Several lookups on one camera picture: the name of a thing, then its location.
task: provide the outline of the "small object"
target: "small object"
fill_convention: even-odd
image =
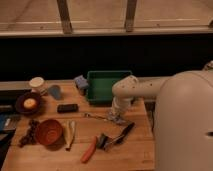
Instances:
[[[41,100],[39,93],[27,92],[18,97],[15,109],[17,112],[26,115],[36,113],[41,107]]]
[[[135,126],[135,123],[132,122],[131,124],[129,124],[126,128],[124,128],[124,130],[121,132],[121,134],[118,136],[120,138],[118,138],[116,140],[116,144],[121,144],[124,140],[124,138],[127,136],[127,134],[132,130],[132,128]]]
[[[66,121],[63,124],[63,135],[66,142],[66,150],[70,150],[71,144],[74,140],[75,136],[75,122],[74,121]]]
[[[56,100],[61,100],[61,88],[58,85],[52,85],[47,89],[47,92]]]
[[[92,140],[91,145],[87,149],[87,151],[84,153],[84,155],[81,158],[82,163],[86,163],[94,154],[95,149],[96,149],[96,144],[97,144],[98,138],[95,136]]]
[[[61,124],[54,119],[48,119],[40,123],[35,130],[35,139],[42,145],[54,144],[62,135]]]
[[[57,107],[58,113],[77,112],[78,104],[60,104]]]
[[[134,127],[135,123],[132,122],[129,124],[124,130],[121,132],[121,134],[115,138],[110,138],[105,134],[101,134],[98,143],[97,143],[97,148],[107,150],[109,149],[112,145],[116,144],[121,144],[124,140],[124,138],[127,136],[129,131]]]
[[[120,115],[114,115],[112,111],[110,111],[107,115],[107,119],[109,121],[114,122],[117,125],[129,125],[131,122],[128,120],[125,120]]]
[[[103,120],[103,121],[108,121],[108,119],[105,118],[105,117],[98,116],[98,115],[92,115],[92,114],[90,114],[90,113],[84,113],[84,117],[87,117],[87,118],[95,118],[95,119],[100,119],[100,120]]]
[[[75,81],[77,88],[80,90],[85,90],[89,87],[89,84],[88,84],[87,80],[83,77],[83,75],[75,77],[74,81]]]
[[[44,95],[46,93],[45,81],[42,77],[34,77],[29,81],[32,91]]]
[[[33,108],[36,108],[37,102],[34,98],[28,98],[24,100],[23,106],[25,109],[32,110]]]

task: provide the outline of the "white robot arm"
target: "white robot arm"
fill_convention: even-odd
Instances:
[[[155,170],[213,170],[213,71],[188,71],[139,83],[130,76],[113,86],[112,113],[132,97],[156,98]]]
[[[112,113],[114,115],[123,115],[127,108],[130,107],[133,98],[143,97],[146,100],[155,100],[160,88],[169,78],[162,77],[139,82],[137,77],[130,75],[118,81],[112,87],[114,95]]]

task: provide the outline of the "orange bowl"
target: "orange bowl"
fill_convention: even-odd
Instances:
[[[61,124],[54,119],[41,122],[35,130],[35,140],[42,145],[54,144],[62,135]]]

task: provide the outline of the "orange handle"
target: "orange handle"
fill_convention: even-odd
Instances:
[[[98,141],[98,138],[94,137],[91,145],[89,146],[89,148],[87,149],[87,151],[84,153],[84,155],[81,158],[82,163],[86,163],[90,159],[90,157],[93,155],[96,149],[97,141]]]

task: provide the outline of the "black wall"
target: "black wall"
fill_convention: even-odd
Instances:
[[[202,69],[213,59],[213,34],[1,38],[0,81],[72,79],[89,70],[132,70],[136,76]]]

